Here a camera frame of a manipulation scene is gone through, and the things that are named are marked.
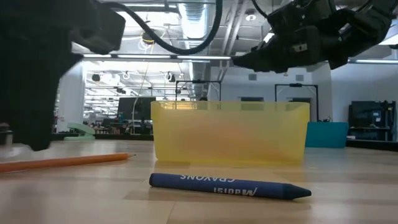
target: wooden surface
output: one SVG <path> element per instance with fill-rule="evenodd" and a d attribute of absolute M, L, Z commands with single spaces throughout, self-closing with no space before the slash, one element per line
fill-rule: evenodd
<path fill-rule="evenodd" d="M 29 224 L 396 224 L 398 154 L 307 149 L 302 166 L 156 162 L 153 142 L 55 142 L 43 152 L 0 149 L 0 162 L 128 152 L 128 162 L 0 175 L 0 222 Z M 152 172 L 288 182 L 313 196 L 295 202 L 150 188 Z"/>

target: blue crayon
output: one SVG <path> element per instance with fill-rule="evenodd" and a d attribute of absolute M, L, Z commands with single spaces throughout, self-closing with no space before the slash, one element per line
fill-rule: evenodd
<path fill-rule="evenodd" d="M 153 187 L 169 189 L 195 190 L 200 192 L 283 200 L 293 200 L 311 196 L 310 190 L 292 184 L 217 177 L 198 177 L 193 175 L 151 174 L 149 184 Z"/>

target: computer monitor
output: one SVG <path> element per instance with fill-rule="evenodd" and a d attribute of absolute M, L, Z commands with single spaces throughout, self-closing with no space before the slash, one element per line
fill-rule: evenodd
<path fill-rule="evenodd" d="M 132 109 L 136 97 L 120 98 L 118 106 L 118 114 L 122 113 L 124 119 L 132 119 Z M 156 101 L 156 97 L 140 97 L 137 100 L 134 110 L 134 120 L 151 120 L 150 103 Z"/>

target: yellow plastic bin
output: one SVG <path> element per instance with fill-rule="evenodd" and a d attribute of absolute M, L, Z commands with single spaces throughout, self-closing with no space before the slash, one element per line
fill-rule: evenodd
<path fill-rule="evenodd" d="M 154 101 L 152 119 L 160 161 L 297 164 L 310 105 Z"/>

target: teal bin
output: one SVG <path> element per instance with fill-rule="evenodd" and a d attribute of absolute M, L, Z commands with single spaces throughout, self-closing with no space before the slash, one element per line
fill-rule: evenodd
<path fill-rule="evenodd" d="M 305 147 L 346 147 L 348 123 L 309 122 Z"/>

